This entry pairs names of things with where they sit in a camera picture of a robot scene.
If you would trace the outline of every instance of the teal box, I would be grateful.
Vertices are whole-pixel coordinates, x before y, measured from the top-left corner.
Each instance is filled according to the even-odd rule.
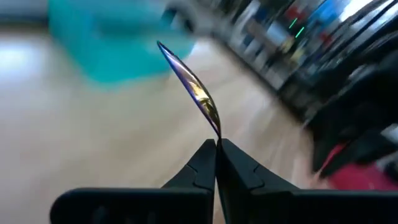
[[[144,1],[50,0],[50,32],[90,78],[99,82],[165,75],[161,41],[180,58],[194,40]]]

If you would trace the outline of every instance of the curved metal blade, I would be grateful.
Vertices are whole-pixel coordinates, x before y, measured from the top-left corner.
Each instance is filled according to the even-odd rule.
[[[206,87],[171,50],[159,41],[157,45],[200,111],[205,115],[206,119],[215,130],[217,136],[221,138],[220,117],[218,116],[216,105]]]

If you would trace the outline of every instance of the green light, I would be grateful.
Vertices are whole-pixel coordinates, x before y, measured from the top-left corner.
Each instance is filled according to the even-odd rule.
[[[298,34],[296,35],[296,38],[301,34],[301,32],[303,32],[304,27],[300,29],[300,32],[298,32]]]
[[[292,28],[292,26],[297,22],[297,18],[295,18],[292,22],[292,24],[290,25],[289,29]]]

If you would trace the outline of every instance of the blurred background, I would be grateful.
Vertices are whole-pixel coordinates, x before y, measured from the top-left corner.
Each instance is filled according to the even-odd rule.
[[[2,222],[48,223],[77,187],[160,187],[216,137],[157,40],[275,174],[397,190],[396,3],[0,1]]]

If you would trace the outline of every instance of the red object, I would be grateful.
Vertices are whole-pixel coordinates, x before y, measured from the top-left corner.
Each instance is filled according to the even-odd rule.
[[[344,144],[336,146],[323,166],[344,147]],[[370,166],[348,164],[335,172],[328,180],[329,184],[338,190],[398,190],[398,184],[377,169],[375,164]]]
[[[285,12],[285,16],[291,20],[294,20],[295,18],[297,18],[297,20],[299,20],[299,21],[302,21],[306,18],[305,13],[300,12],[296,6],[291,6],[290,8],[288,8]]]

